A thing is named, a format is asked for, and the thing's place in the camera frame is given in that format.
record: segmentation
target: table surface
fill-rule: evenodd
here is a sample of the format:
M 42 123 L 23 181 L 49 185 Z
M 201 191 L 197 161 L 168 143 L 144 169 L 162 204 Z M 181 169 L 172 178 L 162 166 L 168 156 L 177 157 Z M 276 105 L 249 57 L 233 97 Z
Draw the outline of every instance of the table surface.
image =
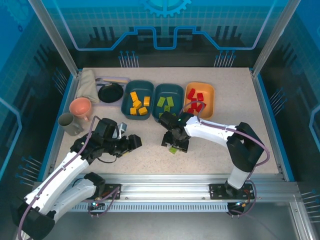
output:
M 131 80 L 148 80 L 155 86 L 160 83 L 175 83 L 184 89 L 190 82 L 209 83 L 215 88 L 213 122 L 227 125 L 248 123 L 265 146 L 271 158 L 259 166 L 255 173 L 277 174 L 276 160 L 263 120 L 257 95 L 248 68 L 201 68 L 201 67 L 162 67 L 162 68 L 84 68 L 92 69 L 96 76 L 127 77 Z M 129 120 L 116 106 L 94 106 L 93 115 L 110 118 L 117 123 L 127 124 L 126 135 L 141 137 L 142 147 L 118 158 L 115 163 L 105 164 L 95 160 L 84 174 L 229 174 L 233 163 L 228 150 L 211 141 L 192 137 L 188 152 L 172 154 L 161 146 L 166 129 L 156 123 L 152 115 L 145 121 Z M 81 122 L 84 128 L 78 136 L 64 133 L 55 166 L 57 167 L 70 151 L 77 138 L 83 136 L 90 123 Z M 105 153 L 101 159 L 113 161 L 114 157 Z

